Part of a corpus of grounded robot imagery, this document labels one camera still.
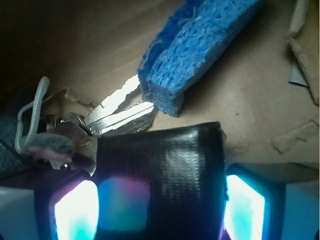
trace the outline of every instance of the brown cardboard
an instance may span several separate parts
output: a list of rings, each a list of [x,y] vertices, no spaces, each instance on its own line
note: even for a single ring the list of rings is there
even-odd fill
[[[319,105],[319,1],[297,0],[288,41]]]
[[[0,96],[48,76],[100,102],[137,73],[142,55],[183,0],[0,1]],[[270,139],[319,113],[308,89],[288,83],[287,33],[295,1],[267,0],[203,78],[178,118],[158,112],[150,131],[220,121],[231,162],[317,162],[319,130],[280,154]]]

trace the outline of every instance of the paper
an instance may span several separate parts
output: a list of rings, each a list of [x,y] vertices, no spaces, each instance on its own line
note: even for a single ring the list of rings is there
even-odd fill
[[[319,105],[319,1],[297,0],[288,41]]]

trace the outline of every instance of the glowing light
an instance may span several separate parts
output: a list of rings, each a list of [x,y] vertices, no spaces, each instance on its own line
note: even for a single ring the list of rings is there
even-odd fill
[[[85,180],[66,194],[55,206],[59,240],[93,240],[99,218],[98,188]]]
[[[113,177],[98,188],[98,225],[110,231],[141,231],[146,227],[150,186],[144,181]]]
[[[262,239],[265,198],[236,175],[227,177],[224,226],[232,240]]]

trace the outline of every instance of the white plastic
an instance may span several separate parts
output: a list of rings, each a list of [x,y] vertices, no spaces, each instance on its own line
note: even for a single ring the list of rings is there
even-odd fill
[[[37,87],[34,101],[30,102],[29,104],[25,105],[23,108],[18,113],[17,116],[17,126],[16,126],[16,135],[15,135],[15,150],[19,154],[23,154],[26,152],[27,148],[29,147],[30,143],[34,139],[37,130],[38,130],[38,125],[39,125],[39,118],[40,118],[40,110],[41,110],[41,104],[42,100],[49,88],[49,78],[46,76],[42,77],[39,85]],[[29,132],[26,136],[26,138],[22,139],[22,133],[24,129],[24,125],[22,123],[22,115],[23,113],[32,108],[32,116],[31,116],[31,124],[30,124],[30,129]]]

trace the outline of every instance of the sponge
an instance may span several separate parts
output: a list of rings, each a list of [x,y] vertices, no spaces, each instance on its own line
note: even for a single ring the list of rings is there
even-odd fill
[[[168,19],[138,68],[143,99],[178,116],[196,83],[253,18],[263,0],[188,0]]]

